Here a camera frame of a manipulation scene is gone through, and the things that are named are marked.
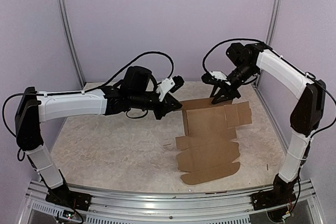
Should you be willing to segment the brown cardboard box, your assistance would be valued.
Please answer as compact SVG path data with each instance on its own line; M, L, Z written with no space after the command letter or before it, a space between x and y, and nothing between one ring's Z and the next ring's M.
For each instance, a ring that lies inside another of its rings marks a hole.
M184 135L175 139L181 180L198 185L237 173L240 169L239 126L252 123L249 102L212 104L211 98L182 101Z

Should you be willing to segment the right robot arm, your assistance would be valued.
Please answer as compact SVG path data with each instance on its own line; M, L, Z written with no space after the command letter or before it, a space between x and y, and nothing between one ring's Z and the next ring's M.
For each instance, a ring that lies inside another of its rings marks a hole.
M291 138L286 157L274 179L274 189L268 194L269 201L279 205L288 198L308 158L311 142L323 117L326 85L312 74L299 70L260 40L237 38L229 39L228 43L230 46L225 55L234 70L224 74L203 68L202 81L214 87L211 93L213 104L240 98L239 88L262 72L277 80L296 101L289 118Z

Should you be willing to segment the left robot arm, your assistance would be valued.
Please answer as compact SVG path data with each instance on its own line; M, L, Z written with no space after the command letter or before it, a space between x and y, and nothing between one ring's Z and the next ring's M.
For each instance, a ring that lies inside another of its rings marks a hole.
M113 85L92 90L47 93L29 87L22 94L15 115L16 143L36 167L53 197L66 206L73 201L65 179L53 162L40 133L40 124L58 118L80 115L115 115L131 109L153 111L157 120L178 110L182 104L172 96L182 87L181 76L156 82L151 70L133 66Z

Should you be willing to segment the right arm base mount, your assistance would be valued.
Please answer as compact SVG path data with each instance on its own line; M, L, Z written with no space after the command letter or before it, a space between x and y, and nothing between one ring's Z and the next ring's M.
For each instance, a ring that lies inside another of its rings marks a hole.
M261 190L251 196L252 205L254 210L261 210L266 208L272 208L275 206L280 206L287 204L290 201L296 201L296 195L294 191L288 194L276 195L275 191L272 190Z

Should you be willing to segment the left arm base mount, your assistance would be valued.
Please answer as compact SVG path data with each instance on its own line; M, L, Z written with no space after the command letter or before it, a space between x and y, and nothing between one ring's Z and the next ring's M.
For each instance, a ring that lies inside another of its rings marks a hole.
M92 196L86 193L70 191L65 196L55 196L51 191L47 193L46 201L75 210L88 211Z

